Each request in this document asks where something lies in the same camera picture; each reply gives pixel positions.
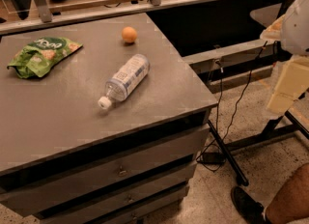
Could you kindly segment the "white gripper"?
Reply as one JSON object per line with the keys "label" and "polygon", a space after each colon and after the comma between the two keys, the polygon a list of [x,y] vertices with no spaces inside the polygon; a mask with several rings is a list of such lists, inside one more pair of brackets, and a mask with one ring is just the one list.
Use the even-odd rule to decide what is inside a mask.
{"label": "white gripper", "polygon": [[294,54],[282,70],[267,102],[266,110],[282,116],[309,88],[309,0],[294,0],[260,35],[266,41],[279,41]]}

